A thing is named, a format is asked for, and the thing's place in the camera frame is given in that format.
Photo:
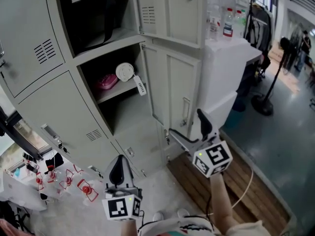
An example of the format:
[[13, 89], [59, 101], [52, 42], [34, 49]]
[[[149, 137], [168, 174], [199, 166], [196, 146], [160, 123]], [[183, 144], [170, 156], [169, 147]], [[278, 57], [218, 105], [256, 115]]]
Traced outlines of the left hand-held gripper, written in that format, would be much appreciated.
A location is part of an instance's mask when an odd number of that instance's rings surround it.
[[117, 156], [107, 167], [104, 174], [107, 187], [119, 186], [125, 188], [108, 188], [104, 191], [102, 204], [109, 221], [135, 220], [140, 216], [142, 189], [134, 185], [134, 176], [129, 160]]

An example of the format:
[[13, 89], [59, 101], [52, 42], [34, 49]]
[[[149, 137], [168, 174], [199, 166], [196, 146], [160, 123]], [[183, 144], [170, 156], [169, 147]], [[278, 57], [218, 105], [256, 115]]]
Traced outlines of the grey metal locker cabinet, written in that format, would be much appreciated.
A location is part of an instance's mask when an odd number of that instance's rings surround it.
[[[166, 163], [164, 149], [174, 141], [152, 116], [144, 42], [202, 61], [204, 46], [139, 34], [134, 0], [117, 0], [105, 45], [78, 54], [60, 0], [0, 0], [0, 86], [44, 141], [90, 174], [103, 178], [110, 161], [122, 154], [137, 177], [146, 177]], [[95, 87], [124, 62], [134, 67], [146, 95], [139, 94], [134, 76], [110, 90]]]

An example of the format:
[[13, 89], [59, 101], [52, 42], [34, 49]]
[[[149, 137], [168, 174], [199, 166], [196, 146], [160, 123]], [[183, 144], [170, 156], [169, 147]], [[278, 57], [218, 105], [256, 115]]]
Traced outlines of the person's left forearm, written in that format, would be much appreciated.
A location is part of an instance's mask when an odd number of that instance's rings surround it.
[[138, 236], [135, 220], [121, 222], [121, 236]]

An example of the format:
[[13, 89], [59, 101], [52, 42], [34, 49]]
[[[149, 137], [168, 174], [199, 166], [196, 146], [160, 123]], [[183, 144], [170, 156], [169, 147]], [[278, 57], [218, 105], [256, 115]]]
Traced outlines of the black cloth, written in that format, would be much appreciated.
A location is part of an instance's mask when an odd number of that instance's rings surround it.
[[45, 161], [48, 169], [52, 170], [56, 167], [61, 166], [64, 163], [63, 157], [57, 152], [52, 159], [48, 159]]

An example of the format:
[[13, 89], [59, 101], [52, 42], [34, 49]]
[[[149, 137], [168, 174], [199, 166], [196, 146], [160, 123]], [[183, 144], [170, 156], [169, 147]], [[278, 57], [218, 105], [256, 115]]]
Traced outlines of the white hanging tag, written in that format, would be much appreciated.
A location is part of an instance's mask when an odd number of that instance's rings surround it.
[[138, 76], [138, 75], [135, 75], [133, 77], [135, 83], [136, 83], [136, 86], [137, 86], [137, 89], [138, 89], [138, 92], [141, 96], [144, 96], [147, 94], [147, 91], [146, 91], [146, 88], [144, 87], [144, 84], [141, 80], [141, 78]]

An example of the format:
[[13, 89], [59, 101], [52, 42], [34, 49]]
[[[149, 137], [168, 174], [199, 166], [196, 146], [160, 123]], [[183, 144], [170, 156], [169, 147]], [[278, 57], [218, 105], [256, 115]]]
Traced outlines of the black and white device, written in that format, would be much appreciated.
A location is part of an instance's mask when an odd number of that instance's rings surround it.
[[52, 197], [50, 197], [50, 196], [47, 196], [47, 195], [44, 194], [44, 193], [40, 193], [40, 198], [41, 198], [41, 200], [45, 201], [47, 204], [54, 202], [54, 198], [52, 198]]

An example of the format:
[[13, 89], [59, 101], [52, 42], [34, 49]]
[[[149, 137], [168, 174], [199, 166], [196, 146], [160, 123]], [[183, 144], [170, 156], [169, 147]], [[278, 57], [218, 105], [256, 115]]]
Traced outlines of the person's white printed shirt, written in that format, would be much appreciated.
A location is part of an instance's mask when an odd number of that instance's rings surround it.
[[170, 218], [144, 224], [138, 236], [271, 236], [261, 221], [238, 224], [221, 233], [205, 218], [188, 216]]

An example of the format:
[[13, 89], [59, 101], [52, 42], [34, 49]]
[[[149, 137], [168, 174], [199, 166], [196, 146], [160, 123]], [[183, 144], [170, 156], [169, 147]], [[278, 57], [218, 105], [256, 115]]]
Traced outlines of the black standing fan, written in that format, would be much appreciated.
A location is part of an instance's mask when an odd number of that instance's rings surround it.
[[280, 70], [283, 66], [284, 60], [287, 57], [288, 54], [288, 50], [289, 50], [289, 46], [290, 46], [290, 40], [286, 37], [282, 37], [280, 40], [280, 47], [283, 49], [283, 57], [280, 61], [278, 70], [276, 72], [276, 75], [274, 76], [273, 82], [267, 92], [266, 95], [263, 96], [258, 96], [258, 95], [254, 95], [251, 98], [251, 104], [252, 107], [260, 114], [262, 114], [263, 116], [271, 116], [274, 112], [274, 107], [272, 102], [270, 101], [270, 94], [274, 88], [274, 85], [277, 81], [278, 75], [280, 73]]

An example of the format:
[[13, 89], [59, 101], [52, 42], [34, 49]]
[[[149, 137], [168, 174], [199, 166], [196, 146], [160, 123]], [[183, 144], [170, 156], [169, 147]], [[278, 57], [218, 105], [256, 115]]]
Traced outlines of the white round container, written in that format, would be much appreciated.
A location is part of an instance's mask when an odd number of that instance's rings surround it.
[[134, 67], [128, 63], [124, 62], [116, 67], [116, 76], [122, 82], [127, 82], [134, 76]]

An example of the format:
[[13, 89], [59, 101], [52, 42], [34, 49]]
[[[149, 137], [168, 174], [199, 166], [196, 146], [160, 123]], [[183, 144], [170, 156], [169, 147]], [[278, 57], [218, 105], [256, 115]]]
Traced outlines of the pink pouch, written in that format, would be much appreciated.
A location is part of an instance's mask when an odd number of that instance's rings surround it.
[[110, 90], [117, 82], [118, 77], [115, 74], [107, 74], [97, 80], [95, 87], [101, 90]]

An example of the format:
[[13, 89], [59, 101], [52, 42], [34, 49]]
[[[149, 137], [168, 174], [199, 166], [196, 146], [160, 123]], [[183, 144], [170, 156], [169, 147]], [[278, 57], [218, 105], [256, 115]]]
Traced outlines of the cluster of clear plastic bottles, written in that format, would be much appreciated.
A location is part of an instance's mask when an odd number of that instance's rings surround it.
[[238, 5], [236, 0], [207, 0], [206, 39], [240, 37], [247, 7]]

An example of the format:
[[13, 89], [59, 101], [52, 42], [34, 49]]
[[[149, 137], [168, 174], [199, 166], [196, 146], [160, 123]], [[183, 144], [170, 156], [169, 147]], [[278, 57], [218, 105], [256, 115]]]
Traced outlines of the black tripod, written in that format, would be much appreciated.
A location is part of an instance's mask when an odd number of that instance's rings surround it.
[[30, 213], [24, 207], [17, 207], [16, 213], [14, 213], [9, 202], [0, 201], [0, 219], [5, 219], [16, 229], [21, 229], [22, 232], [34, 235], [34, 233], [25, 225], [25, 219], [30, 219], [30, 217]]

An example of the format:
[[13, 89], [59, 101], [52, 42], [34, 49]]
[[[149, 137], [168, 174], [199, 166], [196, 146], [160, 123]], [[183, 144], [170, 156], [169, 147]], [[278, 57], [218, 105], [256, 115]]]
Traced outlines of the pink garment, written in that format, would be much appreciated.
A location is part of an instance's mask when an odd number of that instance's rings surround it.
[[33, 236], [30, 233], [25, 233], [18, 230], [9, 222], [4, 219], [0, 219], [0, 236]]

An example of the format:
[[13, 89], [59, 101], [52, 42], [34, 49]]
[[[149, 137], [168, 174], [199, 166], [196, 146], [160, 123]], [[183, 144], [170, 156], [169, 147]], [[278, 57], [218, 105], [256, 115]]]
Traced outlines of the large industrial fan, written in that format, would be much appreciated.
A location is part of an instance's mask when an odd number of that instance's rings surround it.
[[295, 60], [298, 57], [299, 49], [302, 39], [304, 37], [304, 29], [301, 24], [296, 25], [290, 38], [290, 59], [289, 69], [295, 64]]

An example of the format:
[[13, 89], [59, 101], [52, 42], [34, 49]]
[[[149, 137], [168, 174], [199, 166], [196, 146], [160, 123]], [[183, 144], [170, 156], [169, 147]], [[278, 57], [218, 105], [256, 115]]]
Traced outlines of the black window frame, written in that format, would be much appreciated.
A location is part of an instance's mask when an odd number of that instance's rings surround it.
[[34, 136], [35, 131], [26, 123], [21, 115], [13, 110], [9, 115], [6, 114], [4, 108], [0, 105], [0, 133], [8, 135], [9, 138], [16, 143], [24, 153], [32, 156], [36, 160], [43, 160], [43, 156], [49, 153], [52, 148], [40, 136], [44, 144], [36, 145]]

